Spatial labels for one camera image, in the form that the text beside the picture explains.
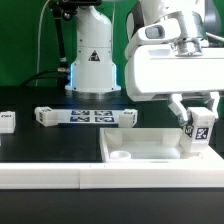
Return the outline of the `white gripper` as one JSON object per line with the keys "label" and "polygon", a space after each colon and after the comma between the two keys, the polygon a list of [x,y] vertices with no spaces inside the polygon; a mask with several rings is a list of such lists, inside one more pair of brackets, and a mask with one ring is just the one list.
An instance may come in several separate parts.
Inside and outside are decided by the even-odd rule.
{"label": "white gripper", "polygon": [[206,48],[198,57],[176,57],[168,45],[139,47],[125,67],[128,96],[133,101],[151,101],[168,97],[168,107],[185,126],[190,114],[182,104],[182,95],[204,93],[207,108],[218,119],[220,95],[224,90],[224,49]]}

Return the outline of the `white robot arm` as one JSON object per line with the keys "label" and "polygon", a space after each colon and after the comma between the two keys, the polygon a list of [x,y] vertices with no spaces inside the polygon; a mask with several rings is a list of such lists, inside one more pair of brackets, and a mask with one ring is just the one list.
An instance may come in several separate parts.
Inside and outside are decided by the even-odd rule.
{"label": "white robot arm", "polygon": [[[200,96],[207,104],[200,113],[216,118],[224,80],[215,70],[224,66],[224,49],[211,48],[209,39],[217,19],[212,0],[137,0],[126,17],[128,96],[166,100],[182,125],[193,119],[182,99]],[[111,23],[91,3],[78,4],[71,88],[82,95],[119,89]]]}

